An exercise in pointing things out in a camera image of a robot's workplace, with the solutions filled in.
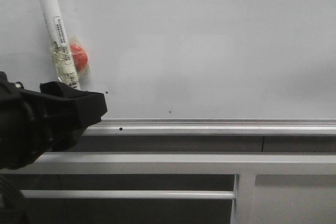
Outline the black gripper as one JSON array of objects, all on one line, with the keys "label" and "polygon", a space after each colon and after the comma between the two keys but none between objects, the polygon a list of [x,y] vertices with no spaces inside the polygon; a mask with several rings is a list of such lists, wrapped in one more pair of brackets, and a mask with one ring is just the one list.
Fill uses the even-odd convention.
[{"label": "black gripper", "polygon": [[79,91],[52,81],[40,84],[44,101],[43,126],[23,89],[1,72],[1,169],[19,169],[48,150],[74,147],[84,131],[107,112],[104,95]]}]

